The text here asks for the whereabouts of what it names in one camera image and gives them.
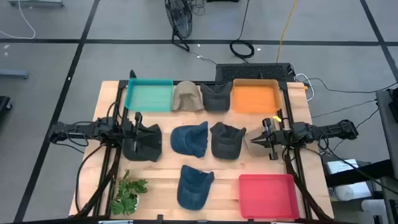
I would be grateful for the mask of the grey floor rail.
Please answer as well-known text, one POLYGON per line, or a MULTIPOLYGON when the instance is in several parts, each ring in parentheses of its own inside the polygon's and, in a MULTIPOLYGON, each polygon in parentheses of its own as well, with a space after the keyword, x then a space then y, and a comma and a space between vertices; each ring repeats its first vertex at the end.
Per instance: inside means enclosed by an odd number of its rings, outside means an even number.
POLYGON ((20 7, 31 7, 31 6, 42 6, 42 7, 63 7, 64 3, 62 0, 7 0, 7 2, 13 6, 20 7))
POLYGON ((0 69, 0 77, 28 79, 29 74, 25 70, 0 69))

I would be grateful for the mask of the green potted plant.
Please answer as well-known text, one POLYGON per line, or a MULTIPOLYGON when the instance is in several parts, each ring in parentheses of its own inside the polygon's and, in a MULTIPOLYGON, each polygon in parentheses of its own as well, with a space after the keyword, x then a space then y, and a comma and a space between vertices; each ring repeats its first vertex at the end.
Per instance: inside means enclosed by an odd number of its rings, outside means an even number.
POLYGON ((139 197, 146 194, 148 189, 146 179, 132 180, 130 170, 126 169, 123 178, 118 183, 118 191, 111 202, 113 215, 132 215, 137 210, 139 197))

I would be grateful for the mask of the white roll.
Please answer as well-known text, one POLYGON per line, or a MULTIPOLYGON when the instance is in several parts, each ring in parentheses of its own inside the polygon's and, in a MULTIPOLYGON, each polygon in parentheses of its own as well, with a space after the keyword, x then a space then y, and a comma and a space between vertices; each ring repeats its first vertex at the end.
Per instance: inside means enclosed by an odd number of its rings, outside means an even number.
POLYGON ((361 202, 361 208, 364 212, 371 215, 384 215, 386 212, 385 203, 381 199, 367 199, 361 202))
POLYGON ((334 187, 332 192, 339 201, 350 201, 371 196, 371 191, 366 182, 340 185, 334 187))

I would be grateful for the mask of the black shelf beam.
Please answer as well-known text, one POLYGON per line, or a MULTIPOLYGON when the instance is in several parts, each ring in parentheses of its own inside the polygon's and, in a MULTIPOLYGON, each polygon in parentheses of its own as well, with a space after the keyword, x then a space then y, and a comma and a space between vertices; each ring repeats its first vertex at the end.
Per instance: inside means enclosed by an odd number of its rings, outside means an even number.
POLYGON ((391 177, 398 180, 390 159, 375 162, 372 164, 365 164, 360 166, 358 170, 350 169, 335 174, 328 174, 325 176, 326 184, 328 187, 338 185, 354 184, 357 182, 364 182, 373 179, 380 179, 381 177, 391 177))

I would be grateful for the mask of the black perforated computer case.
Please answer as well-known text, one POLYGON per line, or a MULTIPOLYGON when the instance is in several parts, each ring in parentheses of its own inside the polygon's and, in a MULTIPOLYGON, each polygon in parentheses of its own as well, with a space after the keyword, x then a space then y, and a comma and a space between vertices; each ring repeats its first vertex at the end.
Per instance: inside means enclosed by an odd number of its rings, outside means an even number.
POLYGON ((295 72, 290 63, 222 63, 216 66, 216 81, 230 82, 237 78, 294 82, 295 72))

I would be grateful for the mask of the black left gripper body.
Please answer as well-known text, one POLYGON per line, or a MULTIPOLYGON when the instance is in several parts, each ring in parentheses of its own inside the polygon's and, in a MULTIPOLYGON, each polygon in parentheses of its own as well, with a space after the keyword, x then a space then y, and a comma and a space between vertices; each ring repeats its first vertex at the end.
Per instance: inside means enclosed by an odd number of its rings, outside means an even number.
POLYGON ((137 137, 142 124, 142 114, 136 112, 134 115, 135 124, 128 118, 123 122, 123 153, 135 153, 137 149, 137 137))

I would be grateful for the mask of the dark grey cap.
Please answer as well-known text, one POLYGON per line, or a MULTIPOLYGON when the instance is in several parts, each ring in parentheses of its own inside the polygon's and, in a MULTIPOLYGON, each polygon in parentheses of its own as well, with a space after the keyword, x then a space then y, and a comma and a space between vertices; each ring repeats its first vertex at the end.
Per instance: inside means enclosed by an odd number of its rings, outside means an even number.
POLYGON ((217 122, 210 128, 210 131, 211 152, 216 158, 226 160, 239 158, 246 128, 238 129, 222 122, 217 122))
POLYGON ((206 111, 224 112, 230 108, 230 94, 233 84, 231 82, 222 85, 201 84, 200 91, 203 98, 203 106, 206 111))
POLYGON ((140 125, 139 135, 137 137, 137 149, 135 153, 123 153, 124 157, 130 161, 152 161, 157 162, 158 158, 162 153, 162 132, 159 127, 159 131, 157 134, 159 136, 158 141, 143 141, 142 136, 149 133, 143 133, 142 127, 140 125))

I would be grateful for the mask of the teal plastic tray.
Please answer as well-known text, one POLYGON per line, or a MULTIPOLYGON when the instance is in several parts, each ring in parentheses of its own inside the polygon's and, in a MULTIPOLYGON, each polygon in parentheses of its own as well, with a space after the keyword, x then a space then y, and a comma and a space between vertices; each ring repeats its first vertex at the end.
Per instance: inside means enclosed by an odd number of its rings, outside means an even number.
POLYGON ((130 78, 124 106, 135 112, 172 110, 173 80, 130 78))

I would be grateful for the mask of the black floor object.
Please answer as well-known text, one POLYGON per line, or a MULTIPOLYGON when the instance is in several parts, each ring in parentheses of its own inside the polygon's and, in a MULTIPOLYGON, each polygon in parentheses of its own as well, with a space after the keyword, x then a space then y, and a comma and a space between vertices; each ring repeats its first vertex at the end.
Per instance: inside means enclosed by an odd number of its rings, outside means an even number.
POLYGON ((11 108, 11 99, 8 96, 0 96, 0 121, 11 108))

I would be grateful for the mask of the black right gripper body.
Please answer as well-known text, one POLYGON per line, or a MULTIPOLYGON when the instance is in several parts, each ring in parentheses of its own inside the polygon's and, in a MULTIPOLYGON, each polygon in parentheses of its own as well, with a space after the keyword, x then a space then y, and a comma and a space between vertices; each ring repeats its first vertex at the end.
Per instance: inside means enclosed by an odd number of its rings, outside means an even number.
POLYGON ((284 129, 278 131, 271 130, 272 123, 270 118, 264 119, 262 121, 262 124, 265 128, 266 141, 271 147, 269 158, 270 160, 278 160, 279 157, 277 155, 277 152, 275 151, 275 146, 290 146, 290 131, 284 129))

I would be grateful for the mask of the beige cap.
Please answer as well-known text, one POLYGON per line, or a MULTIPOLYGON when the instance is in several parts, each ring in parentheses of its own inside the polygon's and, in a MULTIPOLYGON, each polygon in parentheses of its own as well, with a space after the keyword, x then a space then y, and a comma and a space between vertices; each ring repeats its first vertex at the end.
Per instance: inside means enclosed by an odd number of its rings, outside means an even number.
POLYGON ((200 111, 203 110, 201 94, 191 81, 182 81, 174 89, 172 110, 173 111, 200 111))
POLYGON ((256 129, 250 130, 245 134, 244 140, 248 147, 249 153, 253 157, 267 157, 270 159, 270 154, 272 152, 271 147, 264 147, 259 144, 254 144, 251 142, 252 139, 259 137, 266 129, 264 127, 258 127, 256 129))

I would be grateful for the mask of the orange plastic tray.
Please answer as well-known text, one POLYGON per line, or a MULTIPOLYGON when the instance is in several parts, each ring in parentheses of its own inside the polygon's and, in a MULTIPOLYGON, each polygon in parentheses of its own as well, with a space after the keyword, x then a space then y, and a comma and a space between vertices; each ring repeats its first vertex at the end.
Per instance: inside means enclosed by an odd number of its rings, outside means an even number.
POLYGON ((282 106, 277 80, 235 79, 232 107, 238 113, 271 114, 282 106))

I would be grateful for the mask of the black floor fan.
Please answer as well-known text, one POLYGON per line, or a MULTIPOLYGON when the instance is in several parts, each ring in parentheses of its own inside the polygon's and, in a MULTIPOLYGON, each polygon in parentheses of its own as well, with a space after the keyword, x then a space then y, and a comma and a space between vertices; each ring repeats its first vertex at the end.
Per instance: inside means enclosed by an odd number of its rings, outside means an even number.
POLYGON ((171 43, 189 52, 185 39, 192 33, 192 12, 187 0, 165 0, 165 10, 172 27, 171 43))

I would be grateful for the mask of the red plastic tray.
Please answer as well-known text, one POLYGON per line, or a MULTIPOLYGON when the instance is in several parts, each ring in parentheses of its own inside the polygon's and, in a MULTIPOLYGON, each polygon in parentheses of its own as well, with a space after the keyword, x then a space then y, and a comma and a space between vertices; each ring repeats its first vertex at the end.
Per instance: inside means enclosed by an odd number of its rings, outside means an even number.
POLYGON ((239 208, 247 219, 300 217, 294 178, 290 174, 239 176, 239 208))

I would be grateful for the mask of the white box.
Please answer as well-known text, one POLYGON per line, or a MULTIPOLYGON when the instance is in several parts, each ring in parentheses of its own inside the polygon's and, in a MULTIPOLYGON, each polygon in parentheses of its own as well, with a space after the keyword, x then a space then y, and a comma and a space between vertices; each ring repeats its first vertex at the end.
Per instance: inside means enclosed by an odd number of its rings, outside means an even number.
POLYGON ((344 161, 330 161, 326 163, 326 168, 330 174, 351 170, 353 169, 353 167, 359 167, 355 159, 345 159, 344 161))

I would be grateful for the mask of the blue denim cap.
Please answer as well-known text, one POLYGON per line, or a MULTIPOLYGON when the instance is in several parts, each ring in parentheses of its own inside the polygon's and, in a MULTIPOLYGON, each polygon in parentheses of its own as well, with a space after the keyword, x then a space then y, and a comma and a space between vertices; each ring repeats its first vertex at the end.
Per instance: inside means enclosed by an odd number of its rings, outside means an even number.
POLYGON ((179 154, 204 157, 208 145, 208 122, 176 127, 171 133, 170 144, 179 154))
POLYGON ((183 165, 177 187, 179 205, 187 210, 201 210, 214 180, 214 172, 206 173, 183 165))

